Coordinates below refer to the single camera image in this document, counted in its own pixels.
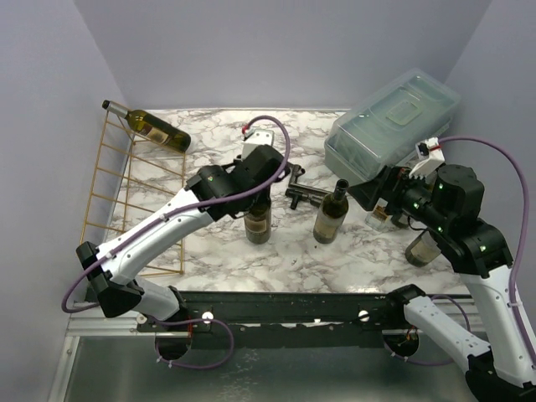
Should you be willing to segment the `green wine bottle silver neck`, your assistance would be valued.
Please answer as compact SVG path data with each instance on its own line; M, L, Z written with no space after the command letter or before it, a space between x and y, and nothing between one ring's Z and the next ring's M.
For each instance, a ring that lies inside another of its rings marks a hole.
M185 153L192 143L191 136L170 123L144 110L130 110L112 100L104 100L102 108L126 120L129 128L151 142Z

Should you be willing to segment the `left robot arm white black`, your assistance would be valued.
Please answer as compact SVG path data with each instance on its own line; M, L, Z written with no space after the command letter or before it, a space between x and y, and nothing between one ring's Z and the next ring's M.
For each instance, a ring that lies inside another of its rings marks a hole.
M168 331L178 330L186 318L182 297L170 286L144 280L141 270L186 236L226 215L249 211L287 160L286 153L260 145L238 162L201 167L167 204L133 229L101 245L80 245L76 253L104 315L140 312Z

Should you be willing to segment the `green wine bottle white label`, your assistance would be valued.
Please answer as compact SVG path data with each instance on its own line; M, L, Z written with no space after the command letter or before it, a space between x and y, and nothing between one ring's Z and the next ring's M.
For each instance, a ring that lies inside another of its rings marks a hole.
M331 244L336 239L348 213L348 188L347 180L338 179L334 190L324 196L313 227L313 237L317 242Z

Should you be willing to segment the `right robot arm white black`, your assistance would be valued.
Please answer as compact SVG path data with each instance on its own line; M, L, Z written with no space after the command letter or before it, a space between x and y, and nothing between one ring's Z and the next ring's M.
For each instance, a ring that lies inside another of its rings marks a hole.
M385 317L397 328L413 325L458 365L479 401L533 401L535 367L528 356L533 332L522 331L509 287L513 258L502 233L480 219L484 185L469 167L437 168L435 185L411 178L404 167L384 167L373 180L350 188L366 211L385 201L387 215L404 213L421 222L470 292L487 340L472 335L439 310L418 286L387 294Z

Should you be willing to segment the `green wine bottle brown label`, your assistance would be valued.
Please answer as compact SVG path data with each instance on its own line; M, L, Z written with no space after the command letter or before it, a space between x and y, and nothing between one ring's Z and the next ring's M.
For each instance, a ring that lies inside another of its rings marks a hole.
M262 190L253 207L244 217L245 234L249 242L262 245L271 237L271 195Z

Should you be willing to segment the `green wine bottle near arm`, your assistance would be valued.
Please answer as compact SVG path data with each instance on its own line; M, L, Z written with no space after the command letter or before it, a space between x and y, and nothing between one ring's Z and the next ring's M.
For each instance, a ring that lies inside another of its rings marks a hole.
M428 230L419 234L405 249L406 260L417 267L430 264L440 254L441 250Z

